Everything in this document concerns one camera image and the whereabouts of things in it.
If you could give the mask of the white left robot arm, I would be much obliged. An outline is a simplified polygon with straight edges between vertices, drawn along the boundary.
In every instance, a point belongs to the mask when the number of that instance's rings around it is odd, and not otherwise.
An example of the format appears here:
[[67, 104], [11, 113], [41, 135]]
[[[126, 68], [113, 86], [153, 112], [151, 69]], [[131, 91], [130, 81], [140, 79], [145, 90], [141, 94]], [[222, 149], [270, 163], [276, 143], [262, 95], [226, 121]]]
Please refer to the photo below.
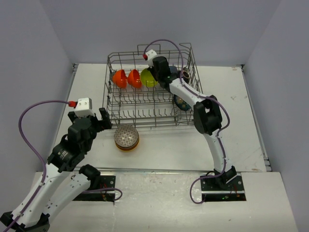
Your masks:
[[28, 196], [13, 211], [5, 212], [0, 221], [17, 232], [46, 232], [59, 212], [82, 192], [95, 191], [100, 186], [100, 172], [87, 164], [80, 168], [72, 181], [56, 194], [61, 183], [90, 151], [97, 133], [111, 129], [110, 116], [100, 108], [101, 120], [96, 116], [78, 117], [69, 112], [72, 125], [48, 157], [41, 178]]

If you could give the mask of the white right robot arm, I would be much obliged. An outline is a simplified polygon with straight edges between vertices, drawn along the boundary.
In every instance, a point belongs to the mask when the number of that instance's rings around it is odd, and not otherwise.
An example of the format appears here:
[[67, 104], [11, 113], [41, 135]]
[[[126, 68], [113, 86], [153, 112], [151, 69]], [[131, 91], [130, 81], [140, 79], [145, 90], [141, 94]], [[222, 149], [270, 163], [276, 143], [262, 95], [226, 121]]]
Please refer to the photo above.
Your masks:
[[224, 109], [223, 106], [215, 96], [205, 96], [186, 83], [182, 72], [172, 73], [165, 57], [155, 56], [148, 60], [148, 65], [154, 79], [163, 89], [180, 97], [192, 108], [195, 129], [205, 137], [213, 158], [213, 183], [221, 190], [228, 189], [237, 172], [226, 154], [220, 136], [220, 132], [227, 128], [222, 126], [220, 110]]

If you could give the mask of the yellow ribbed bowl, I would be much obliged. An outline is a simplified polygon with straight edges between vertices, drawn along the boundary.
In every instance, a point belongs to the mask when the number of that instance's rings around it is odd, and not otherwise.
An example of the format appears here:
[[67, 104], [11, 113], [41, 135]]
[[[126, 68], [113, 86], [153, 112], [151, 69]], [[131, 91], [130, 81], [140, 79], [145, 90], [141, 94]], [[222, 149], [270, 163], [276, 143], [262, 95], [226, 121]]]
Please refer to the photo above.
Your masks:
[[132, 151], [134, 151], [137, 147], [138, 147], [138, 145], [133, 146], [133, 147], [127, 147], [127, 148], [118, 146], [117, 148], [118, 148], [121, 152], [132, 152]]

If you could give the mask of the brown patterned white bowl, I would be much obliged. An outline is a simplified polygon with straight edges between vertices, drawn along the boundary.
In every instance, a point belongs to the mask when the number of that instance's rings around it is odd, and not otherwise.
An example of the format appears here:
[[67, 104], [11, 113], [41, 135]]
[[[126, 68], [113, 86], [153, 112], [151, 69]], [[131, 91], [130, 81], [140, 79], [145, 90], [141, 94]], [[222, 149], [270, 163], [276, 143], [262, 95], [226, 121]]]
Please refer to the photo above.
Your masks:
[[129, 146], [139, 142], [139, 133], [131, 125], [119, 126], [114, 133], [114, 141], [120, 145]]

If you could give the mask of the lime green bowl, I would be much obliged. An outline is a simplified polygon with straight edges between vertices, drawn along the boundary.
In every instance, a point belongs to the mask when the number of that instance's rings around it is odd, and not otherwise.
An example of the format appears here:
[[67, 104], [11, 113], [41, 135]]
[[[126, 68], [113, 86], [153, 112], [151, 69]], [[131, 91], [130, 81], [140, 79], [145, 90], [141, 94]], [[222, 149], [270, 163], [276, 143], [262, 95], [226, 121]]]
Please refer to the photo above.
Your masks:
[[141, 71], [140, 81], [145, 87], [155, 87], [158, 84], [148, 69]]

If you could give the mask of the grey wire dish rack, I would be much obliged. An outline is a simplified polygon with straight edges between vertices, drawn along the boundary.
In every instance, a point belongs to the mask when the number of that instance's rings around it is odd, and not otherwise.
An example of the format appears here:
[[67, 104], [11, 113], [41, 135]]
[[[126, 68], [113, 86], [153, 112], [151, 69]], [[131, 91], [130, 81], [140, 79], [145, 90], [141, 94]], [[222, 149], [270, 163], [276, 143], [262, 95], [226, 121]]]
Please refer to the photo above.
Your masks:
[[[180, 50], [161, 48], [159, 43], [149, 48], [159, 55], [165, 56], [170, 66], [180, 70], [184, 68], [191, 77], [189, 85], [197, 91], [202, 91], [197, 71], [195, 57], [190, 43], [181, 43]], [[173, 101], [173, 95], [160, 85], [155, 87], [126, 88], [117, 87], [112, 77], [118, 70], [124, 70], [126, 75], [136, 69], [139, 73], [148, 67], [142, 54], [144, 44], [138, 45], [136, 51], [113, 52], [107, 56], [105, 87], [102, 106], [110, 114], [114, 127], [129, 124], [134, 127], [159, 127], [193, 125], [193, 111], [180, 110]]]

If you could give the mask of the mint green bowl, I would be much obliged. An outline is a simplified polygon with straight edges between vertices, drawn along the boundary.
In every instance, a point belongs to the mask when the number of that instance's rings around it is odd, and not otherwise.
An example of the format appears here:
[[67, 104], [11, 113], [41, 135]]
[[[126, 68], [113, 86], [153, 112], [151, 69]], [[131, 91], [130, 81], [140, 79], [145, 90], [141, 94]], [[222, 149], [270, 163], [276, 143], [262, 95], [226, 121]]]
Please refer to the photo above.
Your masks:
[[[118, 143], [115, 143], [115, 144], [118, 144]], [[133, 145], [135, 145], [135, 144], [139, 144], [139, 142], [136, 142], [136, 143], [134, 143]], [[118, 145], [120, 145], [120, 144], [118, 144]], [[129, 145], [129, 146], [133, 146], [133, 145]], [[129, 146], [124, 146], [124, 145], [120, 145], [120, 146], [129, 147]]]

